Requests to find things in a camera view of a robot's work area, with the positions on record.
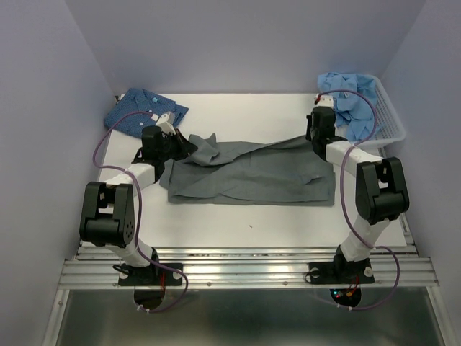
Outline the grey long sleeve shirt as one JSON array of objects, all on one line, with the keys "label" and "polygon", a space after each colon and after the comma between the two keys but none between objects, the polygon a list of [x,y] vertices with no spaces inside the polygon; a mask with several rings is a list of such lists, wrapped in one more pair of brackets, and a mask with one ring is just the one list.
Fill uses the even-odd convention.
[{"label": "grey long sleeve shirt", "polygon": [[197,151],[168,161],[159,180],[173,204],[334,205],[336,175],[304,136],[274,143],[189,141]]}]

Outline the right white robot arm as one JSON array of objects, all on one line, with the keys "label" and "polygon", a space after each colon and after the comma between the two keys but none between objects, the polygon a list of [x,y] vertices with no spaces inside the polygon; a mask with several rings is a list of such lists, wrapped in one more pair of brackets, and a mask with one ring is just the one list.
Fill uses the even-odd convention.
[{"label": "right white robot arm", "polygon": [[[409,208],[409,195],[401,161],[375,156],[336,135],[335,114],[330,107],[317,106],[307,116],[306,138],[314,153],[322,160],[340,168],[340,198],[347,238],[338,246],[332,262],[319,265],[319,278],[332,276],[348,281],[363,274],[372,277],[370,253],[391,221]],[[351,222],[346,212],[344,174],[355,178],[355,207],[358,213]]]}]

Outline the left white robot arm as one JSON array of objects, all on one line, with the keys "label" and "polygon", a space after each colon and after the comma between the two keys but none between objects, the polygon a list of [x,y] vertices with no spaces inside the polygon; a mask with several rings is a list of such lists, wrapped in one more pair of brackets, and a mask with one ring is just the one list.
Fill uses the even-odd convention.
[{"label": "left white robot arm", "polygon": [[120,285],[155,285],[164,278],[166,270],[158,263],[157,251],[139,239],[135,198],[141,205],[140,192],[160,180],[167,161],[181,161],[197,150],[170,125],[148,126],[142,129],[141,147],[127,169],[104,182],[86,185],[80,238],[119,257],[122,262],[113,268]]}]

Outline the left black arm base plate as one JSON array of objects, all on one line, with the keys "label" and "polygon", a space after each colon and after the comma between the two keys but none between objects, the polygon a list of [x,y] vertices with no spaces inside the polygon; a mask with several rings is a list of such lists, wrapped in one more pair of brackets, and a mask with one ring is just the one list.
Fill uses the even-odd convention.
[{"label": "left black arm base plate", "polygon": [[180,274],[174,274],[155,265],[133,267],[123,263],[113,265],[112,268],[118,272],[118,285],[122,287],[182,285],[182,276]]}]

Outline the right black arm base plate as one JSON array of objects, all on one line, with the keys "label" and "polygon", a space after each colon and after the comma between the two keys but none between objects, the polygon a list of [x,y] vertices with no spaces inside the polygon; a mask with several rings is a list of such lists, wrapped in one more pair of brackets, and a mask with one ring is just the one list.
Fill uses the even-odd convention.
[{"label": "right black arm base plate", "polygon": [[348,261],[340,247],[331,261],[309,262],[304,280],[313,285],[372,284],[375,282],[370,259]]}]

